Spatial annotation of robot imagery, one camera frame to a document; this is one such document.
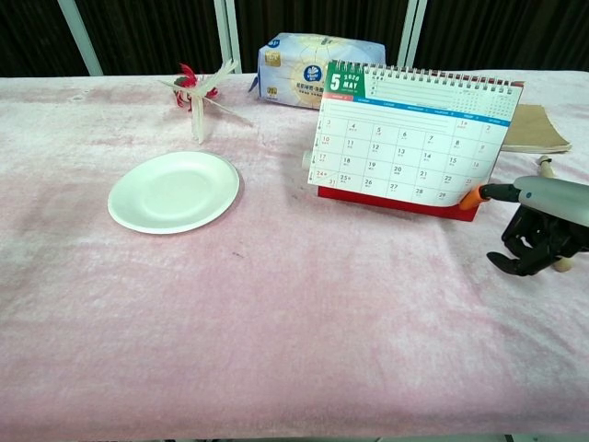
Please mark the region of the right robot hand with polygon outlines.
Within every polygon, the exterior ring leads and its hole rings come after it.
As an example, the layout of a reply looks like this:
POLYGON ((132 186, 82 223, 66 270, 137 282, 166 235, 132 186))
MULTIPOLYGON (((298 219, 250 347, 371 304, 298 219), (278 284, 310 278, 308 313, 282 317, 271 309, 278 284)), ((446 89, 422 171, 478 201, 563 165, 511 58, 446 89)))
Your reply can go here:
POLYGON ((511 184, 480 185, 458 207, 466 211, 489 200, 519 204, 502 233, 502 242, 514 257, 495 251, 487 254, 501 271, 534 275, 562 258, 588 251, 587 185, 524 176, 511 184))

